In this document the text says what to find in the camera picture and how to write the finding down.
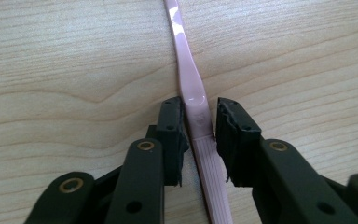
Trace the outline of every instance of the hole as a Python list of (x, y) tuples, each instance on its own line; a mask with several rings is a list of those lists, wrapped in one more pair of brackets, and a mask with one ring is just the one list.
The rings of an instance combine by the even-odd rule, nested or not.
[(127, 212), (134, 214), (134, 213), (141, 211), (142, 204), (140, 202), (133, 201), (133, 202), (130, 202), (127, 204), (126, 209), (127, 209)]
[(141, 150), (150, 150), (154, 147), (154, 143), (144, 141), (144, 142), (139, 143), (137, 145), (137, 147)]
[(284, 145), (283, 145), (283, 144), (279, 144), (279, 143), (275, 143), (273, 146), (276, 147), (276, 148), (278, 148), (278, 149), (284, 148)]
[(70, 182), (64, 184), (63, 188), (66, 190), (72, 190), (72, 189), (75, 189), (78, 184), (79, 183), (77, 181), (70, 181)]
[(249, 131), (249, 130), (251, 130), (252, 128), (249, 127), (249, 126), (243, 125), (243, 126), (242, 126), (242, 129), (245, 130), (245, 131)]
[(336, 213), (336, 210), (328, 203), (318, 203), (317, 206), (319, 210), (328, 215), (334, 215)]

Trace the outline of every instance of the wood grain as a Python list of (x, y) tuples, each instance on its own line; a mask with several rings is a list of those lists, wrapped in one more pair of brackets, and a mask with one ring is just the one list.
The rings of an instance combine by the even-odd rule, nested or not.
[[(213, 114), (236, 100), (322, 175), (358, 173), (358, 1), (179, 2)], [(121, 165), (178, 94), (174, 56), (162, 1), (0, 1), (0, 223), (59, 175)], [(207, 223), (191, 152), (183, 174), (166, 223)], [(235, 223), (259, 223), (227, 189)]]

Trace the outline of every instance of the clamp jaw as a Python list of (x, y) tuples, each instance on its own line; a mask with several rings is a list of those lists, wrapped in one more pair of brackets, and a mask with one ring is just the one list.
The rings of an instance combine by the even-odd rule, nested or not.
[[(182, 182), (183, 115), (179, 97), (164, 101), (158, 124), (130, 145), (121, 167), (97, 180), (58, 177), (25, 223), (163, 223), (163, 187)], [(358, 175), (344, 187), (318, 175), (289, 143), (261, 133), (240, 104), (219, 98), (218, 153), (234, 186), (253, 188), (263, 223), (358, 223)]]
[(58, 177), (25, 224), (163, 223), (164, 185), (182, 184), (183, 115), (179, 97), (164, 101), (158, 124), (130, 145), (121, 167), (97, 180), (81, 172)]
[(318, 175), (289, 143), (265, 140), (235, 101), (219, 98), (216, 126), (228, 176), (253, 188), (263, 223), (358, 223), (358, 175), (347, 187)]

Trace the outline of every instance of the table surface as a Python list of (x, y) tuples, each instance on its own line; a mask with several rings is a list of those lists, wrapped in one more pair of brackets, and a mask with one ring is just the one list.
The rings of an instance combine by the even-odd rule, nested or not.
[[(320, 174), (358, 173), (358, 1), (179, 4), (214, 117), (236, 100)], [(60, 175), (117, 168), (176, 95), (163, 1), (0, 1), (0, 223)], [(191, 151), (183, 175), (165, 221), (207, 223)], [(260, 222), (250, 189), (227, 191), (235, 223)]]

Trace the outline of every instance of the rivet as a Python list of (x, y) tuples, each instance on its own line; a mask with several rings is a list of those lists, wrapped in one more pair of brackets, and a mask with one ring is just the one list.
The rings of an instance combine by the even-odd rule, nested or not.
[(140, 142), (137, 146), (139, 149), (141, 150), (150, 150), (154, 147), (154, 143), (152, 142), (148, 142), (148, 141), (144, 141), (144, 142)]
[(74, 177), (63, 181), (60, 186), (60, 192), (72, 193), (83, 187), (84, 181), (80, 178)]
[(285, 145), (284, 143), (281, 142), (271, 142), (269, 143), (269, 146), (277, 151), (285, 151), (287, 150), (287, 145)]

